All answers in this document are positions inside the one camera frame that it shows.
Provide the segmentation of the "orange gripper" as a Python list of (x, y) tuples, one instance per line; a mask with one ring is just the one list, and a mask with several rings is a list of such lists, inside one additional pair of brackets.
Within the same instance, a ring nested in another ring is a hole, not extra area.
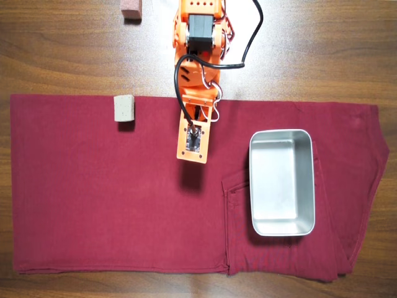
[(183, 88), (181, 91), (182, 102), (192, 120), (206, 122), (208, 115), (212, 114), (212, 106), (218, 99), (215, 88)]

